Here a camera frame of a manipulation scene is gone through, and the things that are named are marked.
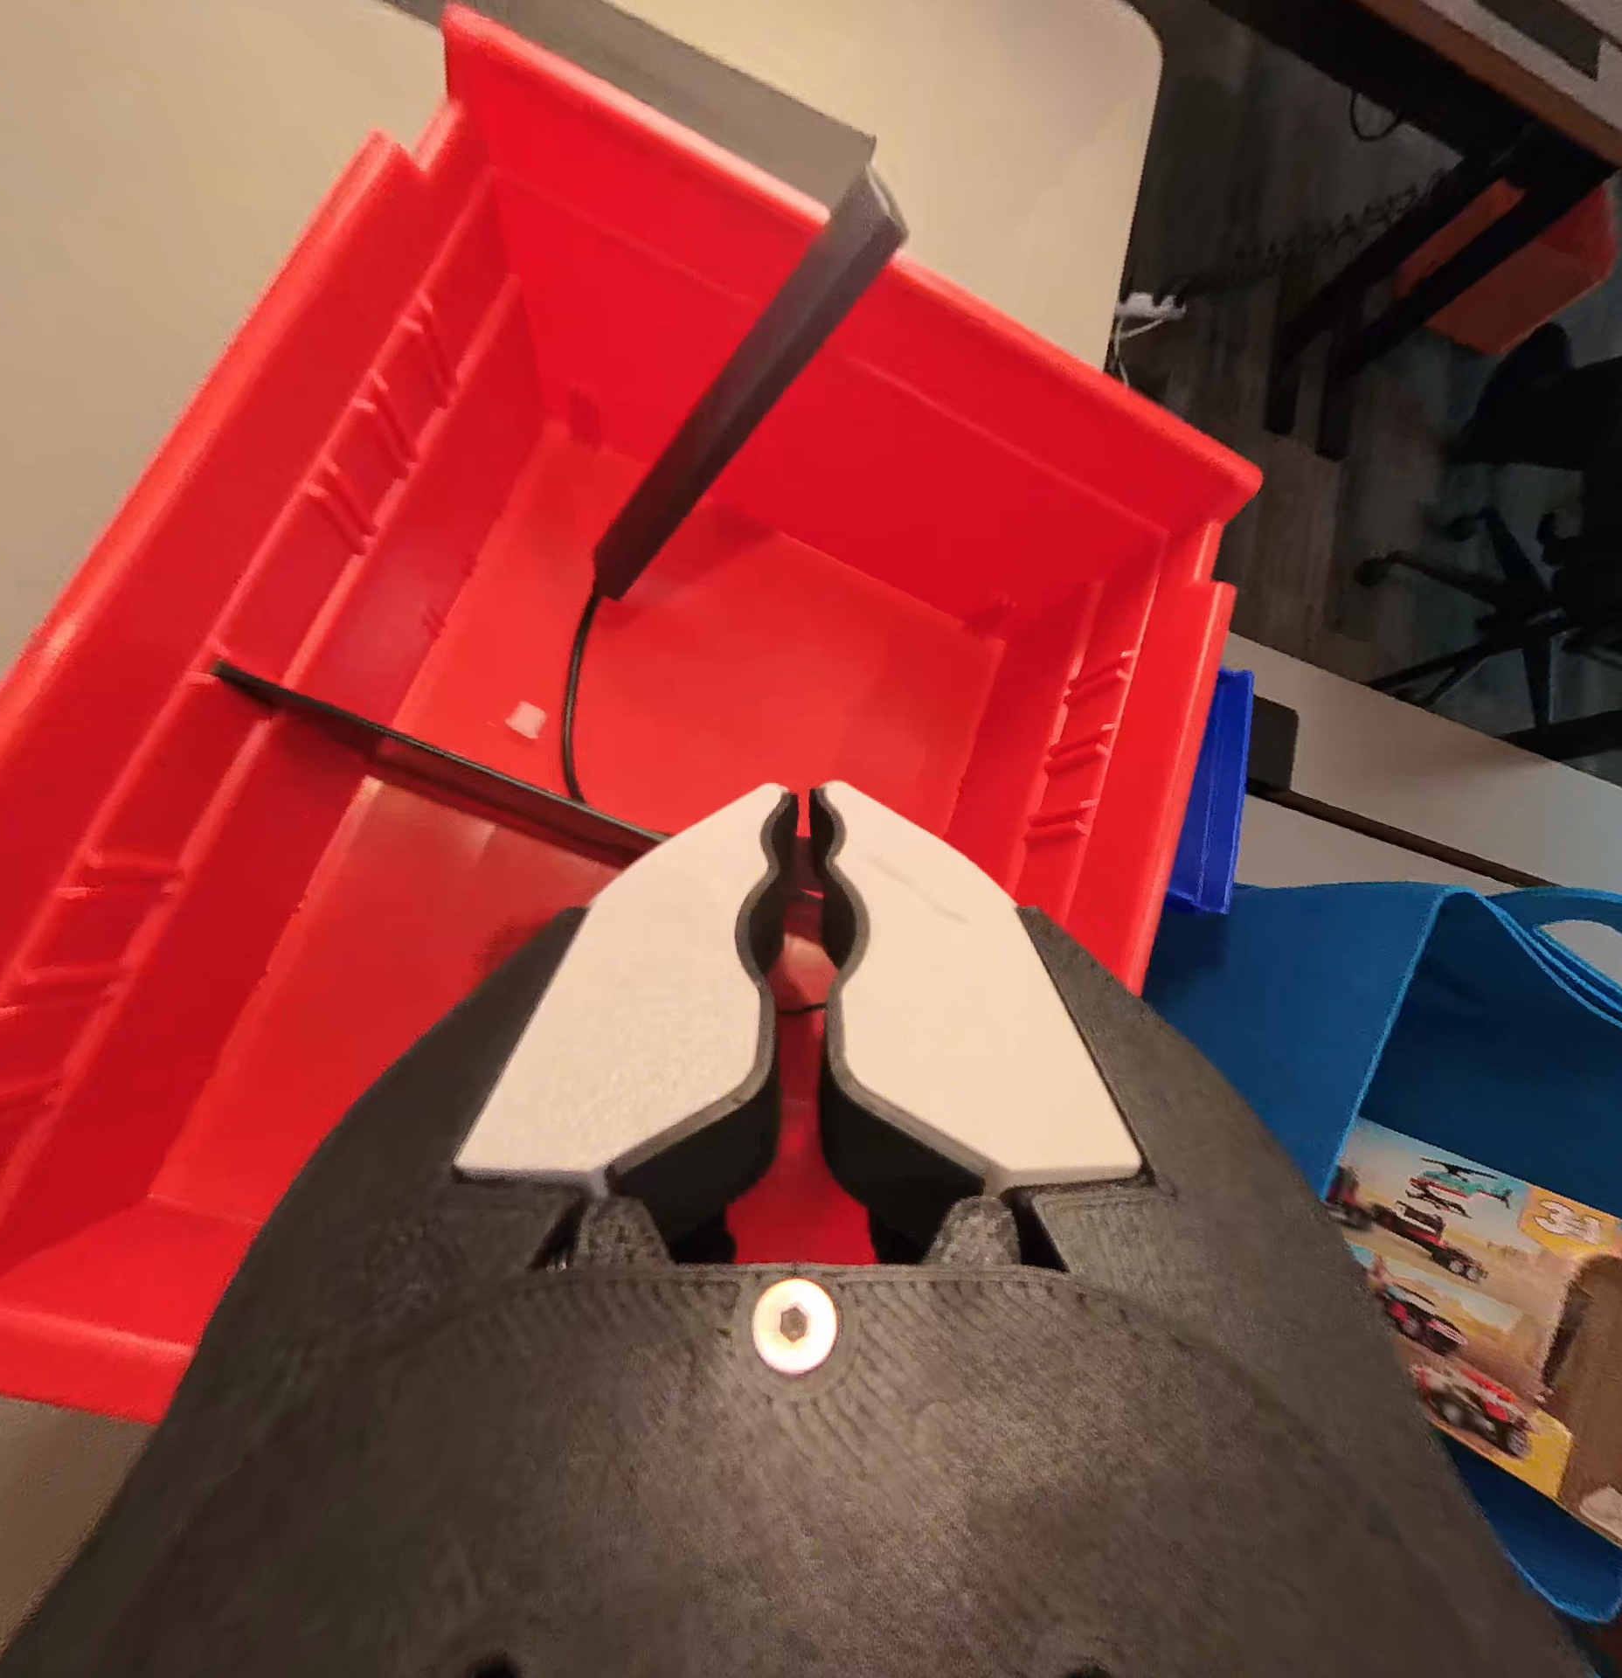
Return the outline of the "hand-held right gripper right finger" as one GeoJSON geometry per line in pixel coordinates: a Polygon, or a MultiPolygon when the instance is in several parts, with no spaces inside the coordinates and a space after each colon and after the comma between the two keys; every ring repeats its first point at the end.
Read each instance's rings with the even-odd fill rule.
{"type": "Polygon", "coordinates": [[[965,853],[847,782],[811,793],[820,1143],[880,1247],[952,1204],[1141,1181],[1141,1148],[1033,924],[965,853]]]}

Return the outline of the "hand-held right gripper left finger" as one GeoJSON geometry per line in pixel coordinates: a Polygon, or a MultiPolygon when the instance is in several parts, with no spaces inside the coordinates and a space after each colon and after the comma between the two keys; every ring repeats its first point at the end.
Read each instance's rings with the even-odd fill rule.
{"type": "Polygon", "coordinates": [[[780,1133],[770,971],[797,797],[762,784],[646,849],[581,911],[453,1158],[477,1181],[724,1218],[780,1133]]]}

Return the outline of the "blue storage bin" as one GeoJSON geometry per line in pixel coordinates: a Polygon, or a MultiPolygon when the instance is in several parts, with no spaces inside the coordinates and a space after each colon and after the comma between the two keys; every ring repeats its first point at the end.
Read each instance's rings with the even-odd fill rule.
{"type": "Polygon", "coordinates": [[[1220,670],[1206,710],[1197,766],[1183,811],[1164,907],[1224,915],[1232,907],[1241,849],[1255,677],[1220,670]]]}

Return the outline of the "red storage bin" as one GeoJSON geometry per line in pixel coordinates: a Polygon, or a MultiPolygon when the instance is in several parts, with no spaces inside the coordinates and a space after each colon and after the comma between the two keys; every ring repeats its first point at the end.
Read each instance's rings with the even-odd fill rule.
{"type": "MultiPolygon", "coordinates": [[[[558,789],[592,544],[822,224],[442,30],[421,142],[363,142],[0,685],[3,1396],[162,1417],[320,1137],[604,880],[216,664],[558,789]]],[[[581,785],[675,830],[851,782],[1137,988],[1257,486],[894,258],[600,608],[581,785]]]]}

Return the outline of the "grey usb hub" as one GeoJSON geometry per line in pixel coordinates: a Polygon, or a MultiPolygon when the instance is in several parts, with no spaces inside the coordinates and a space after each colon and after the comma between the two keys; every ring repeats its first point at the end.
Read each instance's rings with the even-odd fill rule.
{"type": "Polygon", "coordinates": [[[867,150],[820,231],[592,548],[590,600],[621,600],[905,243],[867,150]]]}

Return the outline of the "blue felt bag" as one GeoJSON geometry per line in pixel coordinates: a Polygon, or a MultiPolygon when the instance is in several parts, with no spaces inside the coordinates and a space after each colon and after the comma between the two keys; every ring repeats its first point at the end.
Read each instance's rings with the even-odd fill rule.
{"type": "MultiPolygon", "coordinates": [[[[1355,1120],[1622,1218],[1622,980],[1564,932],[1622,940],[1622,896],[1427,884],[1239,888],[1172,915],[1145,996],[1239,1091],[1324,1204],[1355,1120]]],[[[1367,1272],[1403,1413],[1442,1446],[1525,1583],[1560,1614],[1622,1612],[1622,1550],[1463,1452],[1425,1413],[1367,1272]]]]}

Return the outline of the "black bin divider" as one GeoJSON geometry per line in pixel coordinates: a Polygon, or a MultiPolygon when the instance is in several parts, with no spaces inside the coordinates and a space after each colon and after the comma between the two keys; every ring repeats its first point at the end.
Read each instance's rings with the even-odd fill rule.
{"type": "Polygon", "coordinates": [[[627,867],[666,841],[666,834],[596,811],[544,785],[533,785],[440,745],[268,681],[227,660],[212,677],[266,710],[297,720],[353,755],[363,772],[440,807],[567,849],[594,863],[627,867]]]}

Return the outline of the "colourful toy box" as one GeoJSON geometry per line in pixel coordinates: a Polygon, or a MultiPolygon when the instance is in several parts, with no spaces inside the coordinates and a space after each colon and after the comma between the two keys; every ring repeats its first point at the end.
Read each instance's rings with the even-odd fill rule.
{"type": "Polygon", "coordinates": [[[1622,1218],[1367,1118],[1324,1206],[1429,1421],[1622,1550],[1622,1218]]]}

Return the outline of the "black office chair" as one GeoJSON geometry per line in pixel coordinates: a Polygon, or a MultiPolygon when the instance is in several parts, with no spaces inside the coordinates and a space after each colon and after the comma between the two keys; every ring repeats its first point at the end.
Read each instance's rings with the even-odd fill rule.
{"type": "Polygon", "coordinates": [[[1415,704],[1432,708],[1488,660],[1515,656],[1533,722],[1508,743],[1566,764],[1620,753],[1622,706],[1556,722],[1552,670],[1558,650],[1622,662],[1622,353],[1581,366],[1560,324],[1539,326],[1492,368],[1448,459],[1575,475],[1577,525],[1566,534],[1544,513],[1531,554],[1498,505],[1479,505],[1440,521],[1436,533],[1452,544],[1483,536],[1492,571],[1403,550],[1361,560],[1363,587],[1407,571],[1483,610],[1465,646],[1374,675],[1371,689],[1409,699],[1427,681],[1415,704]]]}

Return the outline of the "orange storage bin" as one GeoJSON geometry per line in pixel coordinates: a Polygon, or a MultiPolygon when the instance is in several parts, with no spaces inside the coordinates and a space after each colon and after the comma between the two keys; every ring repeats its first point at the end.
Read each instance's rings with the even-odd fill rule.
{"type": "MultiPolygon", "coordinates": [[[[1519,198],[1515,187],[1492,183],[1463,214],[1398,266],[1392,297],[1401,301],[1519,198]]],[[[1506,353],[1595,291],[1612,274],[1616,258],[1610,189],[1600,185],[1438,310],[1427,328],[1456,345],[1488,355],[1506,353]]]]}

